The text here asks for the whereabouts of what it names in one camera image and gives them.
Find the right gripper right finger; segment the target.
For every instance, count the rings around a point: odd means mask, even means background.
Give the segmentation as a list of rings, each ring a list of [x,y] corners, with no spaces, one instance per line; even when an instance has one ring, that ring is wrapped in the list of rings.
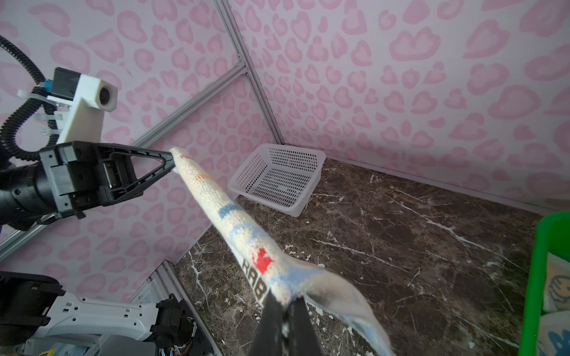
[[[294,300],[284,316],[286,347],[291,356],[322,356],[304,298]]]

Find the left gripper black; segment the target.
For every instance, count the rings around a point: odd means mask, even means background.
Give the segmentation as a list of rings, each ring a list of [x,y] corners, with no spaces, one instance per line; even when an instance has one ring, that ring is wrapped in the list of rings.
[[[173,156],[134,146],[74,141],[40,151],[55,220],[140,197],[175,167]]]

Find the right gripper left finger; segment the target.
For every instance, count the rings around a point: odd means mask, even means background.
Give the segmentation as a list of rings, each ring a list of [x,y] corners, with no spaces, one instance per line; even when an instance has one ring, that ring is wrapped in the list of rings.
[[[255,339],[248,356],[282,356],[284,308],[275,298],[266,298]]]

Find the rabbit print towel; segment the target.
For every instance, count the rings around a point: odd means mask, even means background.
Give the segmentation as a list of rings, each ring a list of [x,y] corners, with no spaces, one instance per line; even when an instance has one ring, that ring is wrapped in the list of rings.
[[[387,332],[364,295],[343,277],[286,254],[257,222],[233,201],[182,148],[171,148],[176,169],[197,204],[221,234],[236,259],[266,287],[258,297],[275,298],[284,308],[298,298],[358,332],[377,355],[392,355]]]

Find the white perforated plastic basket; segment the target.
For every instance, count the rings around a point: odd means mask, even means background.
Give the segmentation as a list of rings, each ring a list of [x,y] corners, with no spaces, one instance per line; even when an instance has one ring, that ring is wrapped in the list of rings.
[[[228,189],[259,204],[299,217],[322,177],[323,151],[263,144],[241,164]]]

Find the green plastic basket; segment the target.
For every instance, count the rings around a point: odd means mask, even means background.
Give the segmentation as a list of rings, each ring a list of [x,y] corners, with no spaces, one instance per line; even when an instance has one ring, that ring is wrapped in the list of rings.
[[[549,253],[566,261],[569,260],[568,212],[550,214],[537,225],[525,295],[519,355],[534,355],[537,351]]]

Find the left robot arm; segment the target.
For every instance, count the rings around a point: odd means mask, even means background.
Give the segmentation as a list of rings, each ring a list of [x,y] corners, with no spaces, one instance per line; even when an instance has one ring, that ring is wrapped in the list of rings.
[[[140,197],[175,166],[172,155],[133,146],[74,141],[43,148],[39,161],[1,171],[1,224],[28,230],[89,209]],[[80,298],[41,274],[1,273],[1,345],[31,338],[111,334],[152,342],[160,354],[190,350],[194,319],[186,301],[108,303]]]

